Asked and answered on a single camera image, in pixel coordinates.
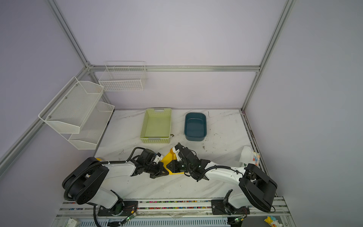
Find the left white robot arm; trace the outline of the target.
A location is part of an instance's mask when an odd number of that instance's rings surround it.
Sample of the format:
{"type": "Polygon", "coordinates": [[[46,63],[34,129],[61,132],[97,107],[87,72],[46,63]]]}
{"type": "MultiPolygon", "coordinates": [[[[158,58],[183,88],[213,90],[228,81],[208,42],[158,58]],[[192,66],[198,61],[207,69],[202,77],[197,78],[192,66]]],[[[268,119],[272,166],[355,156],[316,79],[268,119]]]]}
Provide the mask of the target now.
{"type": "Polygon", "coordinates": [[[113,176],[134,177],[143,173],[151,179],[169,175],[162,162],[163,156],[154,151],[136,147],[126,160],[100,161],[87,158],[62,182],[63,198],[79,205],[99,205],[120,213],[123,199],[114,191],[102,187],[104,180],[113,176]]]}

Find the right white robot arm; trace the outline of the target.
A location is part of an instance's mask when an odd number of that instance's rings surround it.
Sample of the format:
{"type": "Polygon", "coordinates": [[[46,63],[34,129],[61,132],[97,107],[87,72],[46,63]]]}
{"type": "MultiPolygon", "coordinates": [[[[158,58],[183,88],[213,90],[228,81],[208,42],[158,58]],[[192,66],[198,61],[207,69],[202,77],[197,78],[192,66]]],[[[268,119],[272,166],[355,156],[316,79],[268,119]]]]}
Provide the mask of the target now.
{"type": "Polygon", "coordinates": [[[195,181],[216,180],[237,185],[239,190],[229,190],[224,198],[225,209],[232,212],[245,206],[273,213],[273,201],[278,184],[258,166],[224,166],[207,159],[200,159],[196,152],[178,143],[162,160],[170,174],[184,174],[195,181]]]}

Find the light green plastic basket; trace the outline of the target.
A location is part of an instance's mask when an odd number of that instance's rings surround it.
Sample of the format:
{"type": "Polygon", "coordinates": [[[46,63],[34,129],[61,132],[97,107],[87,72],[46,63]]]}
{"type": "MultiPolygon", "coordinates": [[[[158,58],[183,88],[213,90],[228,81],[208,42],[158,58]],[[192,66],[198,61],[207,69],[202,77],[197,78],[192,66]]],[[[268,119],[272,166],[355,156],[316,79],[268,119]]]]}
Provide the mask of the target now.
{"type": "Polygon", "coordinates": [[[169,143],[171,125],[171,108],[148,108],[145,111],[140,139],[143,143],[169,143]]]}

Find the yellow paper napkin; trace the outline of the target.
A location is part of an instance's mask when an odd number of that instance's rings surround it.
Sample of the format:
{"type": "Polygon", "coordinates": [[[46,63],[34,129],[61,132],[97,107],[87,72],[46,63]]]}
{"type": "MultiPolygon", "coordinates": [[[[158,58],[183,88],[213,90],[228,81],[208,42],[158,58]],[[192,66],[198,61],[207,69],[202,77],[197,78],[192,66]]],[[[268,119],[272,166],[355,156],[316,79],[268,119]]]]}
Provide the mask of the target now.
{"type": "Polygon", "coordinates": [[[166,168],[166,165],[169,164],[173,159],[173,152],[170,149],[170,152],[161,160],[161,162],[163,163],[164,168],[169,172],[169,175],[178,175],[178,174],[183,174],[183,173],[171,173],[170,170],[168,170],[166,168]]]}

